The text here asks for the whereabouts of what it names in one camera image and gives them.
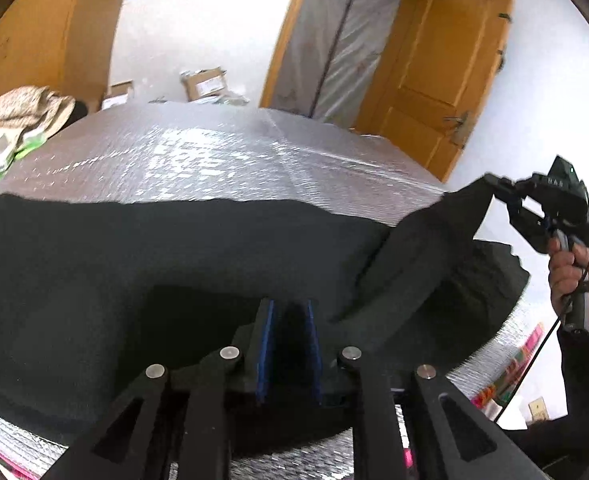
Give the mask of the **person's right hand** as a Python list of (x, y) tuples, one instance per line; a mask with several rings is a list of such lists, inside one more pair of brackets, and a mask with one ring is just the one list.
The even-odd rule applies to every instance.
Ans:
[(570, 295), (579, 286), (583, 271), (587, 271), (589, 281), (589, 249), (574, 245), (571, 252), (561, 249), (559, 240), (553, 238), (548, 243), (548, 283), (550, 287), (550, 300), (553, 310), (561, 315), (562, 299)]

